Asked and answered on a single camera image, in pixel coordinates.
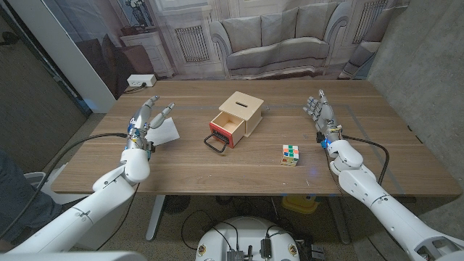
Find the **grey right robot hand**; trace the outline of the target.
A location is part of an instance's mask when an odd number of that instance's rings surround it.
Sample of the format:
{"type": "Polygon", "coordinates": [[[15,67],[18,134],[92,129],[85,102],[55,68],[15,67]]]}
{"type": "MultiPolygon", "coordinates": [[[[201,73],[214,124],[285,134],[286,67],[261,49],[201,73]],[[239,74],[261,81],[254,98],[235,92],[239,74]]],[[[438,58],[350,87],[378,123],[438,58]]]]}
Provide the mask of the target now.
{"type": "Polygon", "coordinates": [[[316,141],[322,147],[341,139],[342,126],[337,123],[332,106],[328,103],[323,90],[319,90],[319,99],[310,96],[303,110],[315,122],[316,141]]]}

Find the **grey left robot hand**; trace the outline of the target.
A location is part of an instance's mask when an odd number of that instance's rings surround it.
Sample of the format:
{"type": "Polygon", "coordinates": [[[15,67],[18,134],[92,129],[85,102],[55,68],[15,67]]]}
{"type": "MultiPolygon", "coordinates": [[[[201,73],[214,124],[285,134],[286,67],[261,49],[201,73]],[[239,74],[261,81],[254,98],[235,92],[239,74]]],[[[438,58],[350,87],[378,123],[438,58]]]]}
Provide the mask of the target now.
{"type": "Polygon", "coordinates": [[[147,141],[146,139],[148,130],[160,127],[165,121],[167,115],[175,106],[174,103],[170,103],[153,120],[149,121],[152,113],[152,107],[158,98],[158,96],[153,96],[148,99],[130,119],[128,124],[126,149],[143,149],[146,151],[153,150],[152,142],[147,141]]]}

